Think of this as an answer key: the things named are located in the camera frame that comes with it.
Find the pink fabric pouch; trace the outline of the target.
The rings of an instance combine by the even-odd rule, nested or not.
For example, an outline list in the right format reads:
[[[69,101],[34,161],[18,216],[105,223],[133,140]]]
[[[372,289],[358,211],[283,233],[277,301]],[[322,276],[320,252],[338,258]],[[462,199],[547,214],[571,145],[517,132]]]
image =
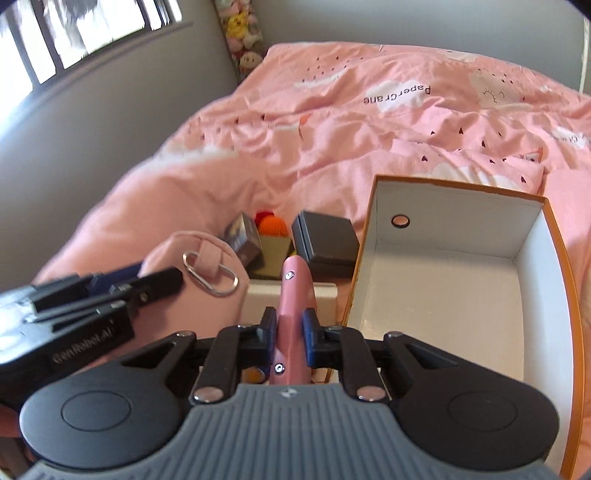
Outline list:
[[[182,265],[182,253],[189,250],[200,254],[198,268],[209,270],[222,263],[235,271],[240,281],[235,293],[223,298],[206,293]],[[202,232],[176,232],[147,255],[140,274],[144,276],[168,267],[180,270],[183,287],[178,294],[154,302],[140,311],[134,320],[135,346],[147,345],[177,331],[191,331],[199,338],[213,337],[221,329],[238,323],[249,287],[249,276],[228,244]],[[228,288],[229,283],[226,277],[214,280],[214,284],[222,289]]]

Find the white rectangular box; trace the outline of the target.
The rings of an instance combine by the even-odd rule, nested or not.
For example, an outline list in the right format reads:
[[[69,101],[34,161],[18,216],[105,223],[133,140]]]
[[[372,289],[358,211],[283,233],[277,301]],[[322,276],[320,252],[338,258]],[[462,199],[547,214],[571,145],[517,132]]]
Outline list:
[[[338,287],[332,283],[315,283],[315,299],[310,300],[308,287],[286,287],[280,281],[252,280],[239,313],[239,324],[256,324],[266,307],[276,308],[277,315],[301,313],[315,307],[322,326],[338,323]]]

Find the dark grey jewelry box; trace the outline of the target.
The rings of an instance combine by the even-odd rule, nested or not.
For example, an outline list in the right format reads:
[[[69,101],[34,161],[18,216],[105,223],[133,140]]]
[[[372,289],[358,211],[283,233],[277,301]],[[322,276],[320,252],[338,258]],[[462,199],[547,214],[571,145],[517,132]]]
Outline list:
[[[360,243],[349,219],[304,210],[291,231],[295,251],[308,264],[312,279],[353,277]]]

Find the olive gold box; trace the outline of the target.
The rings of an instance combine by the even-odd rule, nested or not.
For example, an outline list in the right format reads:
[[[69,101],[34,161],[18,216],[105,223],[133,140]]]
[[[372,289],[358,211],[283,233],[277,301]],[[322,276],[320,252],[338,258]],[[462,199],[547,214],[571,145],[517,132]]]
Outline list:
[[[280,280],[283,262],[294,252],[293,242],[288,237],[260,237],[262,251],[247,267],[250,279]]]

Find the picture card box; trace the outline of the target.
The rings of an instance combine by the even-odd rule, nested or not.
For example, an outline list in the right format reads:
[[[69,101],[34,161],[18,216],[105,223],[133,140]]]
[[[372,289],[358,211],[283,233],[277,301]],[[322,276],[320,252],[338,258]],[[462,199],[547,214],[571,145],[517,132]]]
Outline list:
[[[229,245],[245,267],[256,260],[263,249],[256,222],[245,212],[240,212],[225,227],[221,239]]]

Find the orange crochet fruit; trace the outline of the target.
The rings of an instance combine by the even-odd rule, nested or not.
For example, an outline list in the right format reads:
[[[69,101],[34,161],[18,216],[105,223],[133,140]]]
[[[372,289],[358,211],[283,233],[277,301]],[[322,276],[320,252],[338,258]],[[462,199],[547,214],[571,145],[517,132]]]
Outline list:
[[[288,237],[287,223],[273,213],[273,216],[266,217],[259,226],[256,226],[259,234],[263,236]]]

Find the red crochet flower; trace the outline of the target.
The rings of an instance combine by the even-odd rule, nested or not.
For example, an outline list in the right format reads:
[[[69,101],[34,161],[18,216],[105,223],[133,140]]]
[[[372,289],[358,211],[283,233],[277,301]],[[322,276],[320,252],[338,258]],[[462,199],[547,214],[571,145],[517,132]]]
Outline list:
[[[270,217],[270,216],[273,216],[273,211],[263,210],[263,211],[256,212],[256,216],[254,216],[254,221],[256,222],[256,226],[259,226],[260,223],[262,223],[263,220],[266,219],[266,217]]]

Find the orange cardboard box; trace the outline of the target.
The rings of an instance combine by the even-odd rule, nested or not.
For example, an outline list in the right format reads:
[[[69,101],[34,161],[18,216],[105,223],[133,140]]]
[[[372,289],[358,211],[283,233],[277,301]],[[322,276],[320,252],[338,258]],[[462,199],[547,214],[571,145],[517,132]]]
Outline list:
[[[583,425],[583,328],[546,198],[377,177],[344,323],[370,339],[403,332],[543,392],[560,418],[547,464],[572,477]]]

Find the pink printed duvet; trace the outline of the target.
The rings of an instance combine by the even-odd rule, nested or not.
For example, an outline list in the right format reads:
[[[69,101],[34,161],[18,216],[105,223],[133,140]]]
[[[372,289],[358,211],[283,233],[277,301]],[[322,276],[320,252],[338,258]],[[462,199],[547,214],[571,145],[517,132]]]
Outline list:
[[[36,279],[150,259],[175,233],[217,235],[240,212],[318,211],[361,231],[378,175],[546,197],[589,315],[589,97],[519,65],[425,47],[273,46],[130,170]]]

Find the plush toy column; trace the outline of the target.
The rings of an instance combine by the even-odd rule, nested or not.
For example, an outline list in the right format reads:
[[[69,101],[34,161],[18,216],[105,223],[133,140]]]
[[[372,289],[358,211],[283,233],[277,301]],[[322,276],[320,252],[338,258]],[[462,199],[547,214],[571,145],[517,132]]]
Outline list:
[[[242,83],[266,57],[266,42],[250,0],[213,2],[229,57]]]

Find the window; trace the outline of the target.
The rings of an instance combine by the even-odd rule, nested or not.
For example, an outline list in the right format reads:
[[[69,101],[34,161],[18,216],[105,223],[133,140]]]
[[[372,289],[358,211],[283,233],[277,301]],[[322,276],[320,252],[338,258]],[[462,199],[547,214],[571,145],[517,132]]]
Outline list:
[[[1,120],[87,57],[181,19],[176,1],[3,1]]]

